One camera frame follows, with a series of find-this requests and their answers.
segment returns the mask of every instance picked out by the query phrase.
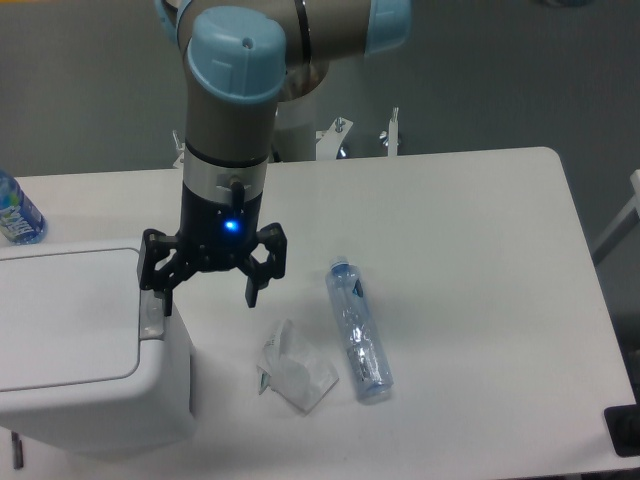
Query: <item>metal stand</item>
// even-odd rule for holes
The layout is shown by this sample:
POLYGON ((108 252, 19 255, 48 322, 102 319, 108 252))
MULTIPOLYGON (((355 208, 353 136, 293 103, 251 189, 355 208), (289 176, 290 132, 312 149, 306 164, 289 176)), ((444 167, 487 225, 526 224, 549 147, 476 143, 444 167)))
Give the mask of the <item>metal stand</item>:
POLYGON ((622 239, 633 230, 633 227, 640 223, 640 170, 636 170, 631 175, 631 184, 634 190, 633 197, 595 241, 591 258, 596 266, 618 246, 622 239))

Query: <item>blue joint cap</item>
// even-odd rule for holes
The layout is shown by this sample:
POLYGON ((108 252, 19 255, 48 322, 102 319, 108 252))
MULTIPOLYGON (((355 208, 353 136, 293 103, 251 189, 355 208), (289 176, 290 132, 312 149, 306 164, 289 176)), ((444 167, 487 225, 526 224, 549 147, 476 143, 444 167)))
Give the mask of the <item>blue joint cap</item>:
POLYGON ((171 20, 169 20, 167 11, 164 9, 163 3, 163 0, 154 0, 156 12, 158 13, 158 17, 160 18, 160 23, 162 24, 162 28, 164 29, 164 33, 167 38, 173 43, 178 43, 178 40, 176 38, 176 27, 174 27, 171 23, 171 20))
POLYGON ((371 0, 365 55, 402 45, 411 32, 411 0, 371 0))
POLYGON ((262 103, 275 97, 286 74, 286 38, 266 15, 241 7, 215 7, 193 24, 187 47, 196 80, 223 100, 262 103))

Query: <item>white box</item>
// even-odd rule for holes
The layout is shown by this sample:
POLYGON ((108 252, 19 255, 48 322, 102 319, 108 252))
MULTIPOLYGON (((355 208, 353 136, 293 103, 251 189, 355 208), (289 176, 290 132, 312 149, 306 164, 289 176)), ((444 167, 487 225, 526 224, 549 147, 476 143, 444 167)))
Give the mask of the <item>white box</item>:
POLYGON ((83 452, 193 434, 193 345, 140 292, 138 245, 0 250, 0 425, 83 452))

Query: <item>white table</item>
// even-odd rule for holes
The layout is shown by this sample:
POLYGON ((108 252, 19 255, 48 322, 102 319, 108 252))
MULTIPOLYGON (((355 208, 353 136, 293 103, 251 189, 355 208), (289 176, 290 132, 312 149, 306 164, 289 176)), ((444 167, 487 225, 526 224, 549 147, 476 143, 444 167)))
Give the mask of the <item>white table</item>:
MULTIPOLYGON (((47 242, 178 226, 181 173, 21 179, 47 242)), ((631 468, 604 408, 633 395, 560 161, 547 149, 269 167, 261 224, 280 221, 287 275, 246 308, 239 272, 200 274, 176 304, 198 349, 192 441, 82 457, 25 439, 2 479, 489 479, 631 468), (396 385, 354 399, 324 286, 332 257, 364 274, 396 385), (291 318, 341 380, 304 417, 256 360, 291 318)))

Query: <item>blue led light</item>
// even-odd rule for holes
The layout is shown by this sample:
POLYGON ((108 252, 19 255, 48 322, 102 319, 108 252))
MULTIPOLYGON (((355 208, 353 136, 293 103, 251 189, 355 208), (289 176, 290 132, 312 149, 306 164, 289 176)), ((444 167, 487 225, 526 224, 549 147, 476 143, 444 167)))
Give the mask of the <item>blue led light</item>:
POLYGON ((240 231, 240 222, 237 220, 227 220, 224 222, 224 228, 227 232, 238 233, 240 231))

